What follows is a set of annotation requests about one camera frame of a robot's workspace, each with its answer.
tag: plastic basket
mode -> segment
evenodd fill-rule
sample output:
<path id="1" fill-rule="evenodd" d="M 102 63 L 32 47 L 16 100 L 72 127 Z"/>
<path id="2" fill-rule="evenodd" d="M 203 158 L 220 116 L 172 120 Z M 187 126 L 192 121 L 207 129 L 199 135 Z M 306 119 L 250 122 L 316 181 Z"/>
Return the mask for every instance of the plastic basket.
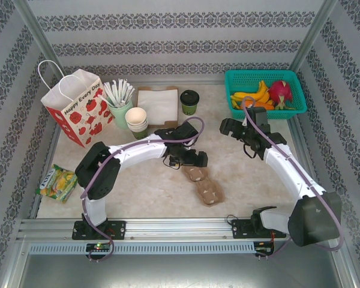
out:
<path id="1" fill-rule="evenodd" d="M 278 80 L 288 82 L 292 90 L 293 101 L 292 103 L 287 101 L 286 104 L 296 109 L 267 111 L 268 119 L 289 119 L 296 114 L 307 111 L 305 97 L 295 72 L 290 70 L 228 70 L 225 84 L 227 101 L 233 118 L 244 119 L 245 114 L 244 111 L 232 107 L 230 96 L 236 92 L 257 92 L 261 80 L 264 80 L 268 87 L 271 87 L 272 83 Z"/>

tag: snack bag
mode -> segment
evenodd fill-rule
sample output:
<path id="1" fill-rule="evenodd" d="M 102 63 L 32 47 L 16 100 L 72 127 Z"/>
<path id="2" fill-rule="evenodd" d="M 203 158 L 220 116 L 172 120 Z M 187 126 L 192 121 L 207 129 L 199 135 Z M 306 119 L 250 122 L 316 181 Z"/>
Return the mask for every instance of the snack bag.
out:
<path id="1" fill-rule="evenodd" d="M 77 176 L 74 172 L 53 165 L 36 193 L 65 203 L 76 184 Z"/>

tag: paper gift bag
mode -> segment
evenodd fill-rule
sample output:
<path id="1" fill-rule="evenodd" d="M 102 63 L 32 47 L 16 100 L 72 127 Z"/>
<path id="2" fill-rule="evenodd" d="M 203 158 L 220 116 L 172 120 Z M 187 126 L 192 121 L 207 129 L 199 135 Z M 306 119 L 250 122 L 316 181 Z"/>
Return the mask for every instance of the paper gift bag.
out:
<path id="1" fill-rule="evenodd" d="M 41 102 L 59 124 L 62 131 L 82 147 L 91 145 L 94 137 L 113 119 L 103 96 L 104 89 L 100 78 L 90 72 L 78 69 L 65 76 L 58 68 L 63 78 L 53 88 L 50 88 L 40 74 L 49 92 Z"/>

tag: marble floor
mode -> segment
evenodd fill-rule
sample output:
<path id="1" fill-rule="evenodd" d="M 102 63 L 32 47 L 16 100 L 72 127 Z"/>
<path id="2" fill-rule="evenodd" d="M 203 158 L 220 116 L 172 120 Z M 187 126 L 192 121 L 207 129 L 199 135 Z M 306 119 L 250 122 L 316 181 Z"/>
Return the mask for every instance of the marble floor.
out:
<path id="1" fill-rule="evenodd" d="M 224 85 L 178 86 L 179 95 L 186 89 L 199 93 L 200 103 L 195 116 L 205 121 L 205 130 L 195 145 L 208 155 L 210 178 L 223 188 L 225 201 L 213 207 L 204 206 L 196 196 L 196 186 L 180 170 L 163 165 L 162 159 L 148 160 L 119 173 L 116 184 L 106 196 L 107 216 L 110 218 L 178 218 L 225 217 L 233 214 L 250 216 L 252 210 L 263 206 L 285 206 L 293 209 L 288 194 L 276 173 L 260 158 L 250 159 L 242 144 L 220 134 L 221 120 L 231 117 Z M 179 123 L 187 118 L 179 105 Z M 271 131 L 280 132 L 295 153 L 286 120 L 269 120 Z M 200 128 L 197 121 L 192 122 Z M 109 124 L 95 141 L 120 145 L 134 141 L 128 130 Z M 75 170 L 89 148 L 81 148 L 61 133 L 53 164 Z M 65 204 L 43 197 L 38 218 L 80 218 L 82 188 L 77 186 Z"/>

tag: damask wallpaper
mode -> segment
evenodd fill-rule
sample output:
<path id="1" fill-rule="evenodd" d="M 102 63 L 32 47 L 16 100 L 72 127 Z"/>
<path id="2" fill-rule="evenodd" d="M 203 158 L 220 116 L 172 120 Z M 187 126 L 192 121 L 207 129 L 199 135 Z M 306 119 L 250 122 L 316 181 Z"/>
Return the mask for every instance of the damask wallpaper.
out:
<path id="1" fill-rule="evenodd" d="M 287 69 L 323 0 L 28 1 L 67 72 L 133 82 Z"/>
<path id="2" fill-rule="evenodd" d="M 43 59 L 13 3 L 0 0 L 0 273 L 19 220 L 29 216 L 55 129 L 40 103 Z M 41 72 L 51 80 L 49 68 Z"/>
<path id="3" fill-rule="evenodd" d="M 343 202 L 342 225 L 360 279 L 360 0 L 339 1 L 298 76 L 299 117 L 320 183 Z"/>

